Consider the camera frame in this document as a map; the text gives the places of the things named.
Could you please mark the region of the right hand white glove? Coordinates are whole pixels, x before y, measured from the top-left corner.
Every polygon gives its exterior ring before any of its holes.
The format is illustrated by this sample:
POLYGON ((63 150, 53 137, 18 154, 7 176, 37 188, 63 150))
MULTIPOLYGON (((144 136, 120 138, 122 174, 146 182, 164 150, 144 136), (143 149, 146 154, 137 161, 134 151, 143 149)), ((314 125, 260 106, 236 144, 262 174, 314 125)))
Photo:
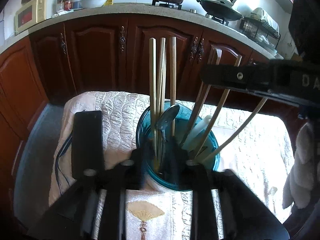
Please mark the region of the right hand white glove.
POLYGON ((313 172, 313 132, 310 123, 299 130, 296 138, 294 165, 289 172, 283 188, 283 209, 295 204, 298 209, 307 207, 311 191, 315 185, 313 172))

